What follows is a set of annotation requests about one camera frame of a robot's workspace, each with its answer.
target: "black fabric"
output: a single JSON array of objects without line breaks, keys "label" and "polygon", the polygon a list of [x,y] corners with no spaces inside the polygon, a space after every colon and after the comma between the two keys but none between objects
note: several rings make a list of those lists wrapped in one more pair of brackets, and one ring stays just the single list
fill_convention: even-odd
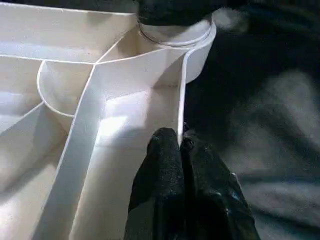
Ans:
[{"label": "black fabric", "polygon": [[261,239],[320,239],[319,56],[317,38],[249,16],[218,29],[186,88],[185,121],[237,174]]},{"label": "black fabric", "polygon": [[187,132],[181,154],[188,236],[197,240],[259,240],[237,178],[212,146]]},{"label": "black fabric", "polygon": [[189,26],[221,7],[238,7],[246,0],[135,0],[138,20],[154,26]]},{"label": "black fabric", "polygon": [[152,136],[132,185],[126,240],[259,240],[236,176],[211,146],[172,129]]},{"label": "black fabric", "polygon": [[161,128],[152,136],[133,181],[125,239],[178,240],[185,232],[185,212],[177,135]]}]

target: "dark gray cloth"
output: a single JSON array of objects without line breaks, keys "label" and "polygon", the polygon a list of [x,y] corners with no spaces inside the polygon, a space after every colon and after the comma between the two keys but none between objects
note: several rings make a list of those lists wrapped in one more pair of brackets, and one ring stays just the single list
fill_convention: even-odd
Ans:
[{"label": "dark gray cloth", "polygon": [[185,121],[238,175],[261,239],[320,239],[320,45],[266,29],[218,31]]}]

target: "plastic organizer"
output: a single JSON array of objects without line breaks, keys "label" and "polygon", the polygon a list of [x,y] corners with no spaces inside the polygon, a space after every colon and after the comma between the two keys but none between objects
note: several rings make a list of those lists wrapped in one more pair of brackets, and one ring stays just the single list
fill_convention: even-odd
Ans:
[{"label": "plastic organizer", "polygon": [[121,239],[153,132],[181,141],[216,35],[170,47],[136,15],[0,3],[0,239]]}]

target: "white plastic surface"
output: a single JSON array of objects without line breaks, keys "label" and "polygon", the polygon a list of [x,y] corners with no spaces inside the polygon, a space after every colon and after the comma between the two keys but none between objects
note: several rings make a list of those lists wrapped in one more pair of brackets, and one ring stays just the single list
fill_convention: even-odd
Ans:
[{"label": "white plastic surface", "polygon": [[43,61],[39,69],[38,93],[67,132],[92,67],[91,64]]},{"label": "white plastic surface", "polygon": [[171,47],[187,46],[204,40],[211,31],[211,16],[191,26],[152,26],[140,24],[140,29],[152,41]]},{"label": "white plastic surface", "polygon": [[41,61],[0,56],[0,133],[40,102],[37,72]]},{"label": "white plastic surface", "polygon": [[182,140],[214,23],[171,47],[134,14],[0,3],[0,16],[0,115],[15,117],[0,118],[0,239],[121,239],[151,135]]}]

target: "black object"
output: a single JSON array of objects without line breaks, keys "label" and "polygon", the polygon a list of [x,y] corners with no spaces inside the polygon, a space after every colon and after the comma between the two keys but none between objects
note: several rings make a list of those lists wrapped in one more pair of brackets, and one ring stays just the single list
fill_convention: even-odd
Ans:
[{"label": "black object", "polygon": [[179,240],[185,232],[185,189],[175,131],[154,133],[132,186],[125,240]]},{"label": "black object", "polygon": [[134,0],[138,20],[154,26],[189,26],[221,7],[238,7],[247,0]]},{"label": "black object", "polygon": [[181,154],[188,236],[197,240],[259,240],[236,175],[210,144],[189,131]]},{"label": "black object", "polygon": [[237,179],[210,146],[155,132],[132,186],[126,240],[259,240]]}]

